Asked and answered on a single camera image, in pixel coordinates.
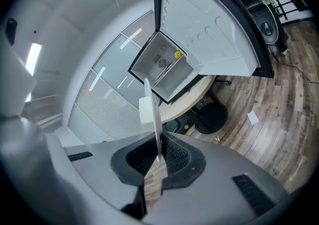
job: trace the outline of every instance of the ceiling light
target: ceiling light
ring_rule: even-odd
[[[29,93],[28,97],[26,98],[25,102],[31,101],[31,93]]]
[[[94,79],[93,83],[91,84],[91,87],[89,88],[89,91],[93,90],[94,86],[98,82],[98,80],[101,77],[101,75],[103,74],[104,70],[105,70],[105,67],[102,67],[100,72],[99,72],[99,74],[96,76],[96,78]]]
[[[26,60],[25,68],[31,75],[34,73],[35,64],[38,59],[39,53],[41,51],[42,45],[37,43],[32,43],[28,58]]]
[[[112,94],[112,90],[111,90],[111,89],[109,89],[109,90],[105,93],[105,95],[104,95],[103,98],[104,98],[104,99],[107,99],[110,94]]]
[[[121,46],[120,49],[122,50],[134,37],[138,35],[142,31],[141,28],[139,28],[137,31],[135,31]]]
[[[130,84],[127,86],[127,88],[131,85],[131,83],[134,81],[134,79],[130,82]]]
[[[118,88],[122,85],[122,83],[126,80],[127,76],[123,79],[123,81],[118,85]]]

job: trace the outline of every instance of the round table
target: round table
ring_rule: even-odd
[[[227,120],[228,114],[226,107],[210,90],[215,78],[215,76],[204,76],[176,101],[170,104],[162,103],[159,106],[161,121],[163,123],[168,122],[185,113],[195,123],[196,129],[200,133],[211,134],[221,129]],[[209,94],[214,102],[197,109],[195,107],[196,103],[206,93]]]

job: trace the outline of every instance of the white plastic panel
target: white plastic panel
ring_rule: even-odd
[[[198,74],[251,76],[258,66],[246,33],[218,0],[162,0],[160,30]]]

